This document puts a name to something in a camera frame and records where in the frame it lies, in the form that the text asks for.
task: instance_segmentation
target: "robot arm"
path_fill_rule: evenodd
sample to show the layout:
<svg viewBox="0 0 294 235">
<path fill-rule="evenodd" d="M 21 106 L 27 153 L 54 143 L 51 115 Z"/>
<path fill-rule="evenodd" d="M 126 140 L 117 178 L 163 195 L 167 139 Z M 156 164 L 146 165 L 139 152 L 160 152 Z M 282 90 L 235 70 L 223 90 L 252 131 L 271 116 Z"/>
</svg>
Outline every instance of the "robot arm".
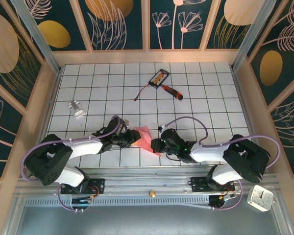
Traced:
<svg viewBox="0 0 294 235">
<path fill-rule="evenodd" d="M 231 140 L 240 137 L 234 135 Z M 222 165 L 213 167 L 206 177 L 206 183 L 212 190 L 238 179 L 259 183 L 270 159 L 266 150 L 250 140 L 207 148 L 196 141 L 184 141 L 174 129 L 163 130 L 161 138 L 151 141 L 151 148 L 153 152 L 175 154 L 185 163 L 221 162 Z"/>
<path fill-rule="evenodd" d="M 118 117 L 111 119 L 107 127 L 94 133 L 100 137 L 116 128 Z M 100 139 L 81 139 L 68 143 L 44 145 L 32 151 L 24 161 L 24 166 L 42 182 L 48 186 L 54 182 L 70 185 L 75 191 L 82 193 L 87 188 L 89 177 L 78 167 L 67 167 L 68 160 L 87 155 L 99 154 L 109 151 L 113 145 L 120 148 L 129 148 L 139 140 L 140 134 L 135 130 L 128 130 L 127 123 L 120 119 L 120 125 L 108 136 Z M 42 142 L 61 140 L 55 134 L 48 135 Z"/>
</svg>

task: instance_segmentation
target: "clock face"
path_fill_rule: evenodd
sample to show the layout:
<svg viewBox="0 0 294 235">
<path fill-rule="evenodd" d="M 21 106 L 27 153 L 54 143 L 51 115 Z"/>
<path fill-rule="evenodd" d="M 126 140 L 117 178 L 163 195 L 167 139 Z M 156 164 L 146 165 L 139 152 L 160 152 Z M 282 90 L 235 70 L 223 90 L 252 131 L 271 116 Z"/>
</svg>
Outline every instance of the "clock face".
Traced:
<svg viewBox="0 0 294 235">
<path fill-rule="evenodd" d="M 261 211 L 268 211 L 273 202 L 273 193 L 263 187 L 255 185 L 248 202 Z"/>
</svg>

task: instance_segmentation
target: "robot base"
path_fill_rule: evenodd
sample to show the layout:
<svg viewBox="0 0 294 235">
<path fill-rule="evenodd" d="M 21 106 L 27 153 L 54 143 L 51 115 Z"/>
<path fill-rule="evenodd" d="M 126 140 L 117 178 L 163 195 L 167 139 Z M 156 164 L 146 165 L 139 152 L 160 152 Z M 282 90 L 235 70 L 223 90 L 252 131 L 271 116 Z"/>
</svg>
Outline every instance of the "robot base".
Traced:
<svg viewBox="0 0 294 235">
<path fill-rule="evenodd" d="M 193 192 L 211 192 L 212 189 L 208 186 L 207 177 L 192 177 L 191 180 L 188 182 L 190 186 L 192 186 Z M 225 184 L 230 190 L 235 191 L 234 183 L 233 181 L 230 181 Z M 222 186 L 220 189 L 218 189 L 216 192 L 227 192 L 228 189 L 225 186 Z"/>
<path fill-rule="evenodd" d="M 77 193 L 76 190 L 73 190 L 70 185 L 62 184 L 61 194 L 94 194 L 93 189 L 97 193 L 97 188 L 99 189 L 99 194 L 103 194 L 104 181 L 105 179 L 89 179 L 87 188 L 81 193 Z"/>
</svg>

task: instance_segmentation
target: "dark green wallpaper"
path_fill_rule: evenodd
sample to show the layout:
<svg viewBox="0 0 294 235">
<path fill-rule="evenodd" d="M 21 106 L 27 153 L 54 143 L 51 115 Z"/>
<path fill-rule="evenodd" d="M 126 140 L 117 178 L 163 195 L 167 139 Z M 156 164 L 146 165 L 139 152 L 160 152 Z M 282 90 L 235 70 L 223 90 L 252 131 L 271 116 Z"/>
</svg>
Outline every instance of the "dark green wallpaper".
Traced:
<svg viewBox="0 0 294 235">
<path fill-rule="evenodd" d="M 193 0 L 183 1 L 182 5 L 175 6 L 173 1 L 151 0 L 150 49 L 173 49 L 174 12 L 174 49 L 198 49 L 211 3 L 212 0 Z"/>
<path fill-rule="evenodd" d="M 294 80 L 293 7 L 291 0 L 251 62 L 268 105 Z"/>
<path fill-rule="evenodd" d="M 141 0 L 78 2 L 93 50 L 143 49 Z"/>
<path fill-rule="evenodd" d="M 238 49 L 250 27 L 251 22 L 247 25 L 233 25 L 226 20 L 224 6 L 227 1 L 229 0 L 221 0 L 208 40 L 207 49 Z M 253 2 L 253 0 L 229 1 L 232 4 L 231 7 L 233 8 L 235 17 L 241 17 L 243 20 L 246 15 L 249 15 L 249 10 L 246 9 L 246 12 L 241 11 L 240 5 L 250 4 L 250 2 Z"/>
<path fill-rule="evenodd" d="M 25 3 L 52 51 L 86 50 L 69 0 L 26 0 Z"/>
<path fill-rule="evenodd" d="M 250 47 L 250 49 L 249 49 L 249 51 L 248 51 L 248 53 L 247 53 L 247 56 L 248 56 L 248 57 L 249 57 L 250 54 L 253 52 L 253 50 L 254 50 L 256 44 L 258 43 L 259 38 L 261 37 L 261 35 L 264 33 L 265 29 L 267 28 L 267 26 L 268 26 L 268 24 L 269 24 L 271 18 L 272 18 L 273 15 L 275 14 L 275 11 L 277 10 L 277 8 L 278 8 L 278 6 L 280 5 L 281 1 L 282 1 L 282 0 L 276 0 L 273 10 L 271 11 L 271 13 L 270 13 L 270 15 L 268 16 L 268 18 L 267 18 L 267 20 L 266 20 L 266 22 L 265 22 L 265 24 L 264 24 L 262 30 L 261 30 L 260 33 L 258 34 L 256 40 L 254 41 L 253 45 L 251 45 L 251 47 Z"/>
<path fill-rule="evenodd" d="M 40 68 L 41 63 L 0 4 L 0 84 L 26 107 Z"/>
<path fill-rule="evenodd" d="M 271 112 L 271 116 L 294 174 L 294 92 Z"/>
<path fill-rule="evenodd" d="M 0 96 L 0 177 L 9 157 L 22 115 Z"/>
</svg>

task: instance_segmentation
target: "small white box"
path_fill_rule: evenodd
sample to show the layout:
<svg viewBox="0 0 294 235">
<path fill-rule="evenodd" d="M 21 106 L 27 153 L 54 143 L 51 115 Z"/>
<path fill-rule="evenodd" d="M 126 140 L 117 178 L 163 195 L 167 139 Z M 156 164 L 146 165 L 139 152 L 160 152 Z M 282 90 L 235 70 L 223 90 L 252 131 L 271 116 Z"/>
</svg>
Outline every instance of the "small white box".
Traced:
<svg viewBox="0 0 294 235">
<path fill-rule="evenodd" d="M 86 113 L 83 106 L 78 100 L 73 100 L 72 102 L 70 102 L 69 109 L 71 110 L 75 118 L 83 116 Z"/>
</svg>

